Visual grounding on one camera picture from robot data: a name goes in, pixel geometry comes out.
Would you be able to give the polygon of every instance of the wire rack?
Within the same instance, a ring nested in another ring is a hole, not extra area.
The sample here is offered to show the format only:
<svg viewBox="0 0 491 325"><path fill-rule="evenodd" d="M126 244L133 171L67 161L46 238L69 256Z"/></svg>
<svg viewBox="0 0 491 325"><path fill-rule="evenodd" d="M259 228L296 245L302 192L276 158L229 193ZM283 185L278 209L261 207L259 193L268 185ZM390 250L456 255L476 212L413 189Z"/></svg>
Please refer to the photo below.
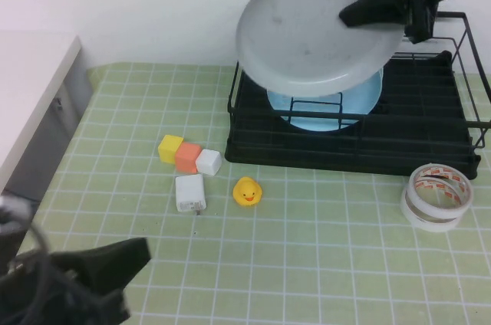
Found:
<svg viewBox="0 0 491 325"><path fill-rule="evenodd" d="M435 162L476 178L481 160L476 149L485 147L491 121L482 120L474 93L485 94L489 106L491 88L467 16L439 12L437 17L435 32L463 28L462 36L436 36L396 53L384 68L381 98L365 115L343 113L342 95L335 104L337 113L296 111L295 105L306 100L295 98L289 110L273 110L267 91L237 64L228 103L226 158L233 163L402 176ZM464 67L464 51L475 61L477 84ZM339 127L331 132L302 130L291 125L295 117L337 120Z"/></svg>

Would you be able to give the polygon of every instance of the white cube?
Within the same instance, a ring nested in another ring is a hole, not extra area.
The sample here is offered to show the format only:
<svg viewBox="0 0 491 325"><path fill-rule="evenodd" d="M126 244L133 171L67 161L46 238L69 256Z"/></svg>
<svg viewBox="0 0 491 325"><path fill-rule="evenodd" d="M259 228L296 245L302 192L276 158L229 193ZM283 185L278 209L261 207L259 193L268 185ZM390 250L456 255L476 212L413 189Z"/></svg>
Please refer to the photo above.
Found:
<svg viewBox="0 0 491 325"><path fill-rule="evenodd" d="M176 177L176 205L179 212L201 211L206 208L202 174Z"/></svg>
<svg viewBox="0 0 491 325"><path fill-rule="evenodd" d="M222 156L218 151L203 149L196 159L196 168L199 173L214 176L222 166Z"/></svg>

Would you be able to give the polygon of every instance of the plate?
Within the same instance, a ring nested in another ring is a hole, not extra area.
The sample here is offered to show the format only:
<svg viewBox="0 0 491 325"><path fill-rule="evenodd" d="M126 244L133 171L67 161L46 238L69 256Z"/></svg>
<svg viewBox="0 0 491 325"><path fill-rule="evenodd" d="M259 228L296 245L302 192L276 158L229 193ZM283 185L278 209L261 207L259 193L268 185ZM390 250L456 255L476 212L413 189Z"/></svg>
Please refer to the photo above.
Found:
<svg viewBox="0 0 491 325"><path fill-rule="evenodd" d="M260 86L291 97L336 94L382 68L403 25L347 28L339 12L357 0L251 0L236 32L239 62Z"/></svg>
<svg viewBox="0 0 491 325"><path fill-rule="evenodd" d="M326 97L289 97L268 91L268 99L274 110L290 110L293 103L295 111L340 113L342 94L342 113L345 114L369 114L377 105L382 92L382 79L384 71L380 70L361 85L357 85L343 93L332 94ZM308 131L327 132L343 129L357 120L330 120L325 118L292 117L291 125Z"/></svg>

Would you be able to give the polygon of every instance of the yellow cube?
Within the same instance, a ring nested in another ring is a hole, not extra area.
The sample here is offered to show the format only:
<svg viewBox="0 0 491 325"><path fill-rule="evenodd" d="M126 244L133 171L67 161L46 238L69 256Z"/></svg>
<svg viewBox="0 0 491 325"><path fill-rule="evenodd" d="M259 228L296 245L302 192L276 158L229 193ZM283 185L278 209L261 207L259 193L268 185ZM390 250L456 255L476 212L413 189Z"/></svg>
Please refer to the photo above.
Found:
<svg viewBox="0 0 491 325"><path fill-rule="evenodd" d="M159 157L163 163L176 164L176 152L181 146L184 138L172 135L165 135L159 145Z"/></svg>

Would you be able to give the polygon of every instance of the orange cube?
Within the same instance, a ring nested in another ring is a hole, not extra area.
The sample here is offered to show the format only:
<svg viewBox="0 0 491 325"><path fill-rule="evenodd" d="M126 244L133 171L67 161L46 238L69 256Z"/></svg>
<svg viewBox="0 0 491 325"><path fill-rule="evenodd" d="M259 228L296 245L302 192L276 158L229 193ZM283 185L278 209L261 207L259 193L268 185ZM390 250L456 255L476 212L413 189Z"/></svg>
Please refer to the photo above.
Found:
<svg viewBox="0 0 491 325"><path fill-rule="evenodd" d="M176 168L179 172L195 174L196 159L201 153L201 146L194 143L181 143L176 152Z"/></svg>

